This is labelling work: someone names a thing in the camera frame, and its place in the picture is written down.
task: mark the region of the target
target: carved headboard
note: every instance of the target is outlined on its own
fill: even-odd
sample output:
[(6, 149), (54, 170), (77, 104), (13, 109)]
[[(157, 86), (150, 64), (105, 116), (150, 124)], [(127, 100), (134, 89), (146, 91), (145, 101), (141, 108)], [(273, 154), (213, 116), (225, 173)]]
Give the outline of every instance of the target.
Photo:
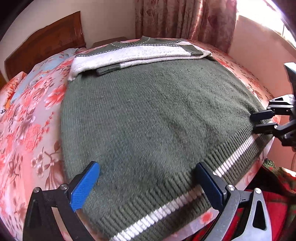
[(5, 70), (10, 80), (19, 72), (29, 73), (48, 57), (68, 48), (85, 47), (80, 12), (66, 16), (27, 38), (6, 60)]

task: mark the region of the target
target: red and green cloth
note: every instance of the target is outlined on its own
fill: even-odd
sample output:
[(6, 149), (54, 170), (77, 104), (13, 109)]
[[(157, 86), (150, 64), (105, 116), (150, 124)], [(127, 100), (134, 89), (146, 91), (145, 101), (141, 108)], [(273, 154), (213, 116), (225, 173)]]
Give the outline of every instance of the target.
[[(264, 191), (263, 196), (269, 213), (272, 229), (272, 241), (278, 241), (283, 232), (289, 227), (296, 215), (296, 177), (292, 176), (283, 168), (276, 169), (273, 162), (266, 159), (261, 167), (261, 173), (269, 182), (278, 186), (278, 193)], [(230, 241), (243, 214), (243, 208), (239, 208), (228, 229), (223, 241)], [(210, 228), (209, 223), (203, 229), (193, 235), (192, 241), (200, 241)]]

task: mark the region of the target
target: blue pillow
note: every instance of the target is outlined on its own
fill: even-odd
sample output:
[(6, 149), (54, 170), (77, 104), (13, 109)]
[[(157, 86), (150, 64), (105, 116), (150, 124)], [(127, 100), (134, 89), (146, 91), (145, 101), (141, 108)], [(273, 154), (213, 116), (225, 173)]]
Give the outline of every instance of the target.
[(49, 71), (53, 70), (64, 60), (75, 55), (76, 50), (77, 48), (67, 49), (36, 64), (31, 72), (26, 76), (26, 78), (24, 78), (22, 82), (17, 86), (15, 93), (10, 101), (10, 104), (12, 104), (17, 98), (19, 98), (28, 87), (34, 85), (40, 77), (44, 77), (48, 74)]

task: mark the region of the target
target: floral bed sheet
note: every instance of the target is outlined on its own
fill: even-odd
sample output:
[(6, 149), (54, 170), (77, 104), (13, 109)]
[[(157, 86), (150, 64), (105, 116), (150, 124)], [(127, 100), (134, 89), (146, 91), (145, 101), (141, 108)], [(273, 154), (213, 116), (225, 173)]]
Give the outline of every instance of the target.
[[(211, 51), (213, 57), (234, 73), (264, 108), (267, 107), (268, 100), (273, 96), (251, 72), (211, 45), (197, 41), (192, 43)], [(0, 120), (0, 218), (16, 240), (22, 240), (25, 215), (33, 188), (39, 186), (43, 190), (56, 189), (68, 181), (63, 173), (59, 115), (73, 59), (74, 56), (66, 59), (42, 76), (15, 100)], [(272, 141), (237, 184), (238, 189), (245, 189), (253, 179)], [(56, 210), (54, 214), (65, 241), (72, 240)], [(217, 214), (216, 210), (210, 209), (165, 240), (183, 240), (203, 228)], [(102, 240), (100, 234), (88, 225), (87, 218), (79, 211), (78, 215), (91, 235), (96, 240)]]

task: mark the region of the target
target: screw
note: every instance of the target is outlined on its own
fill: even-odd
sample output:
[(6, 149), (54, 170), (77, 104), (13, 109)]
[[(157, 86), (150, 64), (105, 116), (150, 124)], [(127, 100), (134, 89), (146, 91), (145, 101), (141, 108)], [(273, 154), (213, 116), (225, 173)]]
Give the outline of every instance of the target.
[(66, 190), (68, 188), (68, 184), (64, 183), (60, 186), (60, 189)]
[(233, 185), (231, 185), (231, 184), (229, 184), (228, 187), (229, 187), (230, 191), (234, 191), (235, 190), (235, 187)]
[(33, 192), (34, 192), (34, 193), (37, 193), (37, 192), (39, 192), (39, 191), (40, 191), (40, 188), (39, 188), (39, 187), (36, 187), (36, 188), (33, 189)]
[(262, 193), (262, 191), (261, 191), (260, 188), (255, 188), (255, 192), (258, 193), (258, 194), (261, 194)]

